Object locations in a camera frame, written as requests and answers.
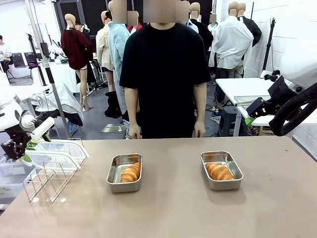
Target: tray rim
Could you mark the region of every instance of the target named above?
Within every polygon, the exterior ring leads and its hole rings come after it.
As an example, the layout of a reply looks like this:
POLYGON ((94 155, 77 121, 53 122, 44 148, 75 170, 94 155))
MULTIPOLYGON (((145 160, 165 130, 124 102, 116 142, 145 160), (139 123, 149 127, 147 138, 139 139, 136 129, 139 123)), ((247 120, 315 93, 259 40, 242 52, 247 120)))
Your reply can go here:
POLYGON ((107 183, 110 184, 110 185, 122 186, 122 185, 134 184, 134 183, 139 182, 139 181, 141 180, 141 177, 142 177, 142 165, 143 165, 142 155, 139 154, 139 153, 130 153, 130 154, 115 155, 115 156, 112 158, 112 160, 111 160, 110 168, 109 168, 108 175, 107 175, 107 183), (110 175, 111 165, 112 165, 112 163, 113 163, 113 160, 115 159, 115 157, 117 157, 117 156, 122 156, 122 155, 139 155, 139 156, 140 156, 140 158, 141 158, 140 177, 139 177, 138 180, 136 180, 136 181, 134 181, 134 182, 109 182, 109 175, 110 175))
POLYGON ((207 178, 210 179, 210 180, 213 181, 213 182, 236 182, 236 181, 241 181, 241 180, 244 178, 244 175, 243 175, 243 173, 242 173, 240 167, 238 166, 237 162, 234 160, 233 156, 232 156, 228 151, 225 151, 225 150, 204 151, 204 152, 202 152, 202 153, 200 154, 200 158, 201 158, 201 160, 202 160, 203 167, 204 167, 205 173, 206 173, 206 175, 207 175, 207 178), (205 162, 203 161, 203 153, 208 153, 208 152, 225 152, 225 153, 227 153, 228 155, 230 155, 231 158, 232 158, 232 160, 233 160, 233 162, 236 164, 238 170, 240 171, 242 177, 241 177, 241 178, 238 178, 238 179, 233 179, 233 180, 214 180, 214 179, 212 179, 212 178, 209 176, 208 171, 207 171, 206 166, 205 166, 205 162))

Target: beige jacket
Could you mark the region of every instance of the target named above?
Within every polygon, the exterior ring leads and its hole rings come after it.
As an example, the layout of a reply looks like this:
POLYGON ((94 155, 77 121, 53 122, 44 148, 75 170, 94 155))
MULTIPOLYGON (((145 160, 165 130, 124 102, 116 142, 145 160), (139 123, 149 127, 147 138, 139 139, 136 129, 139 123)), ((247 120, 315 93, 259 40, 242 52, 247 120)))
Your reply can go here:
POLYGON ((113 70, 114 66, 109 53, 108 34, 109 26, 105 25, 96 35, 97 58, 102 67, 113 70))

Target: person's left hand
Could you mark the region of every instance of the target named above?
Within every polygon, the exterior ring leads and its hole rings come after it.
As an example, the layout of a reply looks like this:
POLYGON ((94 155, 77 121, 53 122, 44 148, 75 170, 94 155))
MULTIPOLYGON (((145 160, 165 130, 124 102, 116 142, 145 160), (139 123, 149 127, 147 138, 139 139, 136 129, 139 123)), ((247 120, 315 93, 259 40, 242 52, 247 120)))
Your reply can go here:
POLYGON ((196 121, 195 123, 195 137, 203 137, 206 130, 205 130, 205 122, 204 121, 196 121))

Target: white shorts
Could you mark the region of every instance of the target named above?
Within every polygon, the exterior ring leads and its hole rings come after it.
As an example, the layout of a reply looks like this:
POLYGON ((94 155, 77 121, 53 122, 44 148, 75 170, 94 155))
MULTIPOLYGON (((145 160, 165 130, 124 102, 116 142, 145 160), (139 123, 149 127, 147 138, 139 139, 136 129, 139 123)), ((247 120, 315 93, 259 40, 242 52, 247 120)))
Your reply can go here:
POLYGON ((87 65, 85 65, 84 67, 82 67, 80 70, 85 70, 87 69, 87 65))

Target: hand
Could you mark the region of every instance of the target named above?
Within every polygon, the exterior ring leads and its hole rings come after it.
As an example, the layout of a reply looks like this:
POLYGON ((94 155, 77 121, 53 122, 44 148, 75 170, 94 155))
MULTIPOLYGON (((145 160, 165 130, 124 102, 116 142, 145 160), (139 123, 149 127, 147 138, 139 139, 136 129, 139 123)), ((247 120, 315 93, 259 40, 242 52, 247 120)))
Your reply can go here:
POLYGON ((129 136, 131 139, 142 139, 142 136, 140 135, 140 128, 136 123, 130 124, 129 136))
POLYGON ((195 137, 203 137, 206 130, 205 130, 205 122, 198 120, 195 123, 195 137))

